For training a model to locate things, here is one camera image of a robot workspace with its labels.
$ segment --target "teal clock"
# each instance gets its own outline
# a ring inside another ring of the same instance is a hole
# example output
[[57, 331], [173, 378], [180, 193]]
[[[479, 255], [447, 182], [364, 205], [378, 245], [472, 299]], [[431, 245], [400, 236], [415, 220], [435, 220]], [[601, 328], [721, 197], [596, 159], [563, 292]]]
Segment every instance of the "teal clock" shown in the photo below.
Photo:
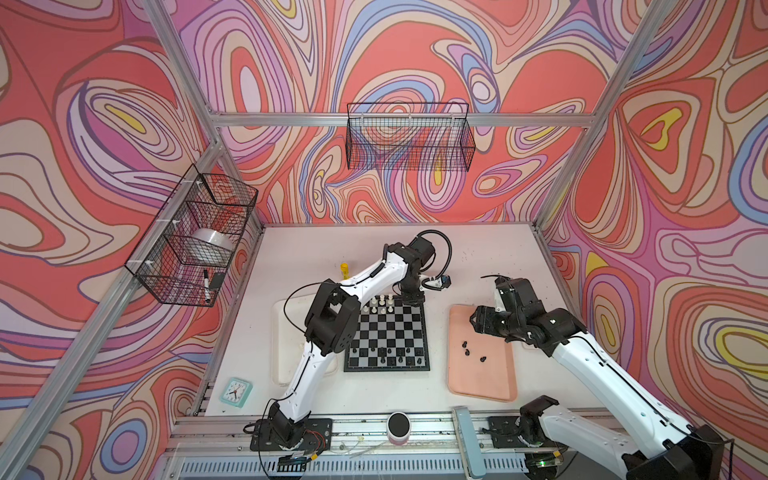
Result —
[[240, 408], [245, 403], [252, 388], [253, 385], [251, 385], [250, 382], [232, 377], [229, 384], [224, 389], [224, 392], [221, 394], [221, 401]]

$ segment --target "patterned wall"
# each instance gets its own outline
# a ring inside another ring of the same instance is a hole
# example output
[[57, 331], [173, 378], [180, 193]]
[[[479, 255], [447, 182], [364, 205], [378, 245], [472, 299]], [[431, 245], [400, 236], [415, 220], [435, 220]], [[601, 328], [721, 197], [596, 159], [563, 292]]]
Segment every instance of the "patterned wall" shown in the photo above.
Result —
[[[0, 441], [206, 146], [143, 9], [0, 2]], [[25, 478], [146, 478], [190, 405], [215, 308], [140, 291]]]
[[546, 236], [605, 349], [768, 477], [768, 5], [678, 2]]
[[[346, 111], [449, 101], [590, 112], [637, 27], [637, 2], [185, 2], [187, 55], [218, 111]], [[467, 174], [350, 172], [346, 129], [224, 131], [269, 223], [529, 221], [578, 135], [478, 128]]]

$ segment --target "black wire mesh basket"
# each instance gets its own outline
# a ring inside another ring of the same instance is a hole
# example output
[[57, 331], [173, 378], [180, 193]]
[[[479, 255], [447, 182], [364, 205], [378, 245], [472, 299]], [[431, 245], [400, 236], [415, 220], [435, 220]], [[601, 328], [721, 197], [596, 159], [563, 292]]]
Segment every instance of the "black wire mesh basket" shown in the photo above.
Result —
[[465, 102], [356, 102], [346, 106], [350, 170], [469, 171], [475, 138]]
[[160, 303], [213, 306], [257, 195], [255, 188], [238, 179], [197, 172], [184, 201], [139, 267], [126, 266]]

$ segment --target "pink tray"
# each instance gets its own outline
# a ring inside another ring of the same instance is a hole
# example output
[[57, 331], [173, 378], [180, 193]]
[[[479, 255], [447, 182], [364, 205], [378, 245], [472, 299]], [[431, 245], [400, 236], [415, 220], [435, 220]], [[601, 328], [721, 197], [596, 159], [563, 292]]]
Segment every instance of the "pink tray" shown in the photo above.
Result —
[[[511, 343], [477, 333], [469, 322], [474, 306], [451, 307], [448, 333], [448, 389], [457, 395], [511, 402], [518, 396]], [[467, 342], [466, 349], [462, 344]]]

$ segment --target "black lid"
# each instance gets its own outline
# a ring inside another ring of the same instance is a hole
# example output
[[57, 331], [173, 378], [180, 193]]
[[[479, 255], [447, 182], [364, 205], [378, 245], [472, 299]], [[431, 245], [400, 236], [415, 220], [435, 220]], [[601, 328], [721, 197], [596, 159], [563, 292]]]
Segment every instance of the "black lid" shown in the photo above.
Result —
[[389, 417], [387, 428], [395, 437], [404, 437], [411, 429], [411, 421], [402, 413], [396, 413]]

